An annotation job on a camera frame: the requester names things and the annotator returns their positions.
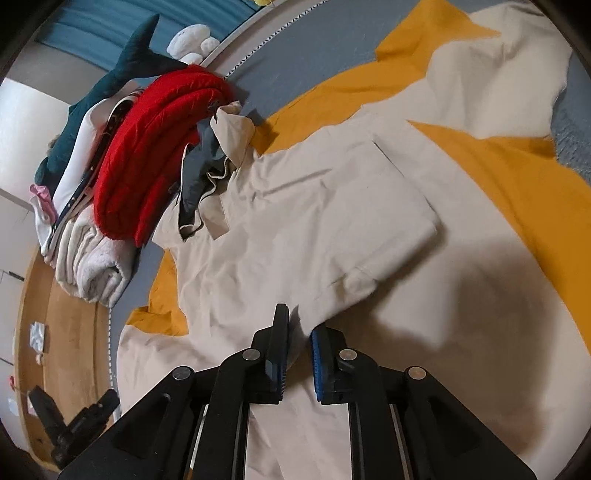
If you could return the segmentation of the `white tissue pack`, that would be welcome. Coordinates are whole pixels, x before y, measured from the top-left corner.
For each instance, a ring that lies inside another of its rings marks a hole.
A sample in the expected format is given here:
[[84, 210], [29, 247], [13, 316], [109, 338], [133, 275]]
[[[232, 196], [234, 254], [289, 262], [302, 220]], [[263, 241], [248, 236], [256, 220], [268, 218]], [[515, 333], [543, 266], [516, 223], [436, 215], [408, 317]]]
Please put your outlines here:
[[37, 353], [42, 354], [45, 346], [46, 325], [33, 322], [29, 328], [29, 345]]

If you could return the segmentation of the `cream folded fleece blanket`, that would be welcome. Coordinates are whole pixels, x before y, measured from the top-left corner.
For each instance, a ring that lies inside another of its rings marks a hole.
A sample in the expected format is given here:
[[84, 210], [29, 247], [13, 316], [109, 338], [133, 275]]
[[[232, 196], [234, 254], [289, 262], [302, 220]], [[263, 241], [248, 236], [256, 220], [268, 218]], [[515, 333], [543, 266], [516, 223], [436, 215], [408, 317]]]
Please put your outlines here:
[[113, 240], [97, 226], [90, 204], [65, 224], [55, 261], [55, 279], [69, 295], [112, 308], [133, 275], [136, 247]]

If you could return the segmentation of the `red folded blanket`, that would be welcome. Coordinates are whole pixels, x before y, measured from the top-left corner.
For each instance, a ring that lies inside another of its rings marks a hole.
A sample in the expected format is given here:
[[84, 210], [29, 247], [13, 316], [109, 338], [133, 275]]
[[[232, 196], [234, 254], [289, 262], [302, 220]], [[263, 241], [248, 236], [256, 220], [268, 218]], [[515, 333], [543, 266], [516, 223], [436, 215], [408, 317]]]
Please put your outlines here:
[[144, 245], [178, 187], [197, 123], [235, 99], [228, 82], [197, 65], [154, 80], [131, 107], [104, 156], [94, 189], [99, 230]]

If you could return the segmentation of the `white folded bedding stack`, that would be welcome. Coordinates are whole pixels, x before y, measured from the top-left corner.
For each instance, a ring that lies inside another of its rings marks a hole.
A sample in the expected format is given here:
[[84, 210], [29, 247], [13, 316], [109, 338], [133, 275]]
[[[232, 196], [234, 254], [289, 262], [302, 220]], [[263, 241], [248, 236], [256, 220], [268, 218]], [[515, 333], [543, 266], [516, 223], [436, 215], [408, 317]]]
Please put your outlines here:
[[40, 253], [53, 266], [65, 224], [83, 210], [93, 198], [94, 182], [114, 133], [142, 88], [126, 85], [114, 96], [91, 107], [84, 115], [74, 146], [54, 193], [45, 186], [30, 186], [29, 203]]

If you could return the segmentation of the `white wardrobe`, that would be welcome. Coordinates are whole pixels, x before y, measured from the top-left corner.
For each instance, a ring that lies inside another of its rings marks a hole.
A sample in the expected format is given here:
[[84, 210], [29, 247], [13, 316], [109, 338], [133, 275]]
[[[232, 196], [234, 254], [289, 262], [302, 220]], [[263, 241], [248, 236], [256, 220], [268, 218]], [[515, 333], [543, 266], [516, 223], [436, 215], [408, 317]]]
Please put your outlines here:
[[8, 78], [1, 83], [1, 422], [23, 450], [28, 444], [10, 380], [24, 277], [38, 246], [29, 187], [67, 110], [66, 103], [30, 86]]

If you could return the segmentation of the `white plush toy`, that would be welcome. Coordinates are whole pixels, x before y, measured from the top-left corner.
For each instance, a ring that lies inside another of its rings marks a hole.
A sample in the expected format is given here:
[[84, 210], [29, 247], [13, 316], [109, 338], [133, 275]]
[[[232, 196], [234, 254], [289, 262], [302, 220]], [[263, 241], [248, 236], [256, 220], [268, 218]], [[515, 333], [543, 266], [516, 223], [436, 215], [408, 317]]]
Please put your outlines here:
[[211, 35], [211, 28], [204, 24], [189, 25], [178, 31], [166, 47], [173, 59], [187, 65], [200, 65], [221, 41]]

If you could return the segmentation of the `teal shark plush toy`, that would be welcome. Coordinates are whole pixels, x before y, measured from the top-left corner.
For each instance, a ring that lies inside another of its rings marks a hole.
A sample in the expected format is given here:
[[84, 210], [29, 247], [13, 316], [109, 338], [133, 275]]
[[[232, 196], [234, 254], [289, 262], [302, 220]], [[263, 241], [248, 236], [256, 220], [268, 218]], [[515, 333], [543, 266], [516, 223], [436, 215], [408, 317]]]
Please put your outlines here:
[[150, 49], [159, 18], [159, 14], [154, 14], [142, 22], [125, 44], [115, 67], [69, 107], [62, 132], [35, 172], [36, 185], [47, 187], [51, 194], [55, 192], [69, 163], [82, 120], [91, 107], [113, 97], [131, 80], [157, 77], [186, 67], [183, 62]]

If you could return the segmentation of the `wooden bed frame headboard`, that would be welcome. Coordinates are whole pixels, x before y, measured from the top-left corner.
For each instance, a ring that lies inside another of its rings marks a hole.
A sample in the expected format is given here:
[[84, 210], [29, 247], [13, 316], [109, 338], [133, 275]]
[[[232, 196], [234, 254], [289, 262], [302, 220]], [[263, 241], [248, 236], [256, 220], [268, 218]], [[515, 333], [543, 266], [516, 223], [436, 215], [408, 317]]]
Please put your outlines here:
[[[37, 354], [29, 345], [33, 322], [46, 325], [45, 346]], [[39, 252], [25, 274], [14, 340], [17, 406], [28, 451], [41, 467], [56, 472], [52, 445], [40, 420], [28, 411], [27, 394], [40, 386], [69, 422], [110, 388], [108, 310], [68, 295]]]

